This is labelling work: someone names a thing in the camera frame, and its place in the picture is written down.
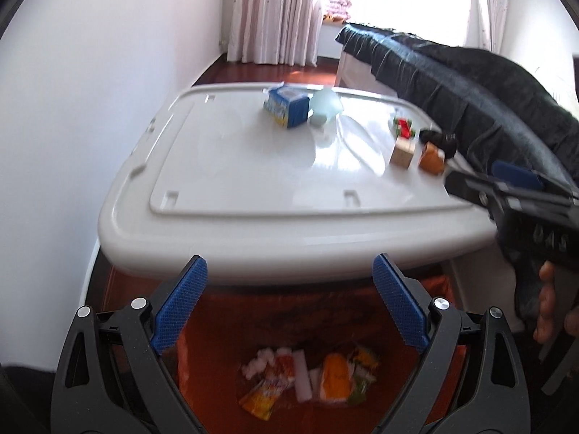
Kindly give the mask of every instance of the silver screw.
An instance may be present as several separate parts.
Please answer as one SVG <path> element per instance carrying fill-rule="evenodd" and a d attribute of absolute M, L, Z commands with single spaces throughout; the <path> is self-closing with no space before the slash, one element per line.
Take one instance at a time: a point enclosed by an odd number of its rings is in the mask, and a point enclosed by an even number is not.
<path fill-rule="evenodd" d="M 451 304 L 448 303 L 446 298 L 438 297 L 434 299 L 434 306 L 439 310 L 448 310 Z"/>
<path fill-rule="evenodd" d="M 131 302 L 131 307 L 133 307 L 135 310 L 140 310 L 140 309 L 142 309 L 146 304 L 147 304 L 147 299 L 146 299 L 146 298 L 137 297 L 137 298 L 135 298 L 135 300 L 133 300 L 133 301 Z"/>
<path fill-rule="evenodd" d="M 488 206 L 489 198 L 486 196 L 486 194 L 484 192 L 478 193 L 478 199 L 481 201 L 482 205 L 484 205 L 485 207 Z"/>
<path fill-rule="evenodd" d="M 493 318 L 503 317 L 503 311 L 501 309 L 498 309 L 497 307 L 490 307 L 489 313 Z"/>
<path fill-rule="evenodd" d="M 85 316 L 88 316 L 89 313 L 90 313 L 89 307 L 80 307 L 76 312 L 79 318 L 84 318 Z"/>

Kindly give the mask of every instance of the small cardboard box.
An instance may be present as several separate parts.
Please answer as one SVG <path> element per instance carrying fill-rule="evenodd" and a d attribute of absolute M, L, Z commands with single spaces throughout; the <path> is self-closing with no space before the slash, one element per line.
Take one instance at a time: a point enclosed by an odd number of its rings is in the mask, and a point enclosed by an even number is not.
<path fill-rule="evenodd" d="M 414 156 L 414 144 L 410 140 L 398 137 L 394 144 L 394 151 L 390 157 L 390 164 L 408 169 Z"/>
<path fill-rule="evenodd" d="M 280 126 L 291 129 L 308 120 L 310 98 L 308 93 L 299 89 L 280 86 L 269 90 L 269 97 L 263 107 Z"/>

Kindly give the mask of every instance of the curtain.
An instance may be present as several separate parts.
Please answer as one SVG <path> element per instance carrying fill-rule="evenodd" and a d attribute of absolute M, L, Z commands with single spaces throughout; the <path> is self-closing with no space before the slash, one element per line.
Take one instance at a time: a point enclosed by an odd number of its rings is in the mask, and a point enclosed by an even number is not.
<path fill-rule="evenodd" d="M 481 47 L 500 53 L 507 20 L 508 0 L 478 0 Z"/>
<path fill-rule="evenodd" d="M 316 65 L 322 0 L 234 0 L 227 60 Z"/>

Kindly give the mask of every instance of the human hand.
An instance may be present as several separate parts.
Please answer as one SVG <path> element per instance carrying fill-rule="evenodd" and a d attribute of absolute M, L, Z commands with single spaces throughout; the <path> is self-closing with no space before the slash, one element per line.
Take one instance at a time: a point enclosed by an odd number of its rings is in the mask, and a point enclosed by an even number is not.
<path fill-rule="evenodd" d="M 544 344 L 551 338 L 554 330 L 553 316 L 557 303 L 553 284 L 555 265 L 549 261 L 545 262 L 539 270 L 539 278 L 544 282 L 544 285 L 539 293 L 539 316 L 533 338 L 539 344 Z M 572 309 L 565 317 L 565 331 L 571 336 L 579 337 L 579 307 Z"/>

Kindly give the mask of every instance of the snack wrapper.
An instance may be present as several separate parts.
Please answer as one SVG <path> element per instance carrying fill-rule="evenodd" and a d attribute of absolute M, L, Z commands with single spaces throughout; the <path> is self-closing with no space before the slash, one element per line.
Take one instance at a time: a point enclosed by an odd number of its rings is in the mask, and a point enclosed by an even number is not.
<path fill-rule="evenodd" d="M 352 393 L 351 369 L 342 354 L 331 353 L 324 359 L 320 384 L 320 400 L 340 403 Z"/>
<path fill-rule="evenodd" d="M 366 401 L 366 392 L 370 385 L 376 381 L 372 372 L 378 368 L 380 363 L 378 357 L 370 349 L 360 345 L 357 345 L 350 360 L 354 364 L 354 373 L 352 374 L 354 388 L 347 403 L 349 406 L 355 406 Z"/>
<path fill-rule="evenodd" d="M 260 420 L 267 421 L 273 412 L 273 405 L 288 387 L 288 382 L 280 378 L 265 378 L 251 392 L 239 401 L 239 405 Z"/>
<path fill-rule="evenodd" d="M 293 365 L 293 355 L 291 349 L 277 349 L 274 369 L 276 375 L 287 379 L 290 385 L 293 384 L 293 381 L 295 380 L 295 368 Z"/>

